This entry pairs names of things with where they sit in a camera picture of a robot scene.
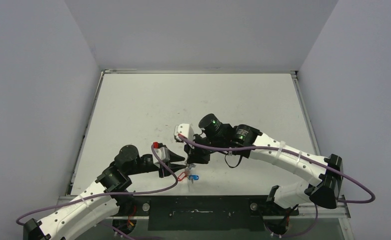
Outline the blue key tag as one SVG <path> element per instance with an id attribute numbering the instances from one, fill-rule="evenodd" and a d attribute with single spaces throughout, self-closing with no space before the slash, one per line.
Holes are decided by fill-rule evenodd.
<path id="1" fill-rule="evenodd" d="M 188 175 L 187 176 L 187 178 L 190 180 L 190 181 L 197 181 L 197 180 L 199 180 L 199 176 L 198 175 L 196 175 L 196 174 L 191 174 L 191 175 Z"/>

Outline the red key tag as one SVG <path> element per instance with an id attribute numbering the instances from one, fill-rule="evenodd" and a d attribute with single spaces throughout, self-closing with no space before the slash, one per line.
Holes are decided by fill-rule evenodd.
<path id="1" fill-rule="evenodd" d="M 183 171 L 183 172 L 177 177 L 177 179 L 178 179 L 179 182 L 183 181 L 183 180 L 186 179 L 186 178 L 187 178 L 187 173 L 186 173 L 185 171 Z"/>

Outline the silver metal key plate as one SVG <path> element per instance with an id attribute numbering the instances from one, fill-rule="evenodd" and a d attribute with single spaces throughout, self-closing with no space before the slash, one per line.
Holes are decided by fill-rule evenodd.
<path id="1" fill-rule="evenodd" d="M 187 179 L 187 188 L 188 188 L 188 192 L 190 193 L 192 190 L 192 185 L 194 183 L 194 180 L 193 180 L 193 172 L 192 170 L 196 167 L 196 165 L 194 163 L 190 163 L 190 164 L 187 164 L 186 165 L 186 168 L 185 168 L 185 174 L 186 174 L 186 179 Z"/>

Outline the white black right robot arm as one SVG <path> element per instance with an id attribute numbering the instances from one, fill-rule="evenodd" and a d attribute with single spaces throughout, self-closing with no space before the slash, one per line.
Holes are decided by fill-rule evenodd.
<path id="1" fill-rule="evenodd" d="M 213 113 L 204 116 L 196 134 L 189 123 L 174 129 L 174 138 L 185 144 L 189 164 L 208 164 L 212 153 L 240 156 L 262 161 L 301 178 L 291 185 L 275 185 L 266 200 L 267 210 L 274 215 L 299 204 L 313 203 L 335 209 L 342 186 L 342 158 L 310 154 L 277 141 L 252 126 L 222 123 Z"/>

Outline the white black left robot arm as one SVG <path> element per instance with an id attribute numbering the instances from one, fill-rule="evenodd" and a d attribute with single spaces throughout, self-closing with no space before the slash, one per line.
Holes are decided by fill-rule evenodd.
<path id="1" fill-rule="evenodd" d="M 54 207 L 54 213 L 23 225 L 25 240 L 75 240 L 107 217 L 124 216 L 133 208 L 133 196 L 127 188 L 131 175 L 157 172 L 160 178 L 174 176 L 184 169 L 185 160 L 162 143 L 154 143 L 151 154 L 140 155 L 136 146 L 125 145 L 113 162 L 72 201 Z"/>

